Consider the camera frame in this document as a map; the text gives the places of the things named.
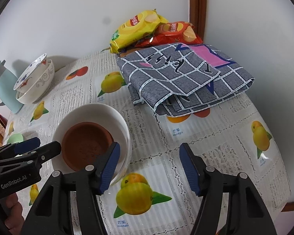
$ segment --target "light blue pitcher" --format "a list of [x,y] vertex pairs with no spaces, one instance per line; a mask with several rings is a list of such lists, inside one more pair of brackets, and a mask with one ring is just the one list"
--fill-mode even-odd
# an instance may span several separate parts
[[6,105],[13,113],[17,113],[23,107],[23,104],[15,98],[16,90],[13,90],[17,78],[4,67],[4,64],[5,60],[0,61],[0,99],[2,101],[0,106]]

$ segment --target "stacked bowl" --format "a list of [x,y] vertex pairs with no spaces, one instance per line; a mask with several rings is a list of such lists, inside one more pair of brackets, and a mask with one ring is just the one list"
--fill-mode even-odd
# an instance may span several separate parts
[[16,81],[16,99],[30,104],[40,99],[49,89],[54,77],[54,64],[43,54],[33,61]]

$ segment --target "metal screw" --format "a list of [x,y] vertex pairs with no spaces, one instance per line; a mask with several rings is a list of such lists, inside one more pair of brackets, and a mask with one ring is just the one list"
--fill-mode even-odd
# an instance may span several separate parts
[[87,170],[87,171],[91,171],[91,170],[93,170],[94,169],[94,166],[93,165],[87,165],[86,167],[85,167],[85,170]]
[[55,170],[53,173],[52,173],[52,176],[53,177],[57,177],[60,175],[60,172],[58,170]]
[[207,166],[206,171],[214,172],[214,167],[213,166]]
[[241,172],[241,173],[240,173],[240,177],[243,178],[243,179],[247,179],[248,176],[247,176],[246,173]]

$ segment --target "yellow chip bag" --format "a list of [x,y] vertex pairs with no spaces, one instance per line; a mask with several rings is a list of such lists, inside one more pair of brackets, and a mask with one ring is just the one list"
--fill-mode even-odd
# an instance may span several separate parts
[[162,23],[168,23],[168,20],[158,15],[156,10],[141,12],[122,24],[112,35],[110,41],[111,53],[119,53],[122,48],[153,33]]

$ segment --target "finger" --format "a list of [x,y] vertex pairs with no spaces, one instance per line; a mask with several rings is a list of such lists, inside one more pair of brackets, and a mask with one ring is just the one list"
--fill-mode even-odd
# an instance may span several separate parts
[[23,207],[18,202],[13,208],[11,208],[10,216],[5,220],[5,226],[9,229],[15,228],[19,226],[22,222],[24,222],[24,218],[22,217]]
[[7,208],[12,208],[17,202],[18,197],[16,193],[9,195],[5,200]]
[[15,228],[12,228],[10,229],[10,233],[12,235],[19,235],[21,233],[21,230],[22,230],[22,226],[23,226],[23,223],[24,223],[24,218],[23,218],[23,222],[22,224],[20,224],[19,226],[15,227]]

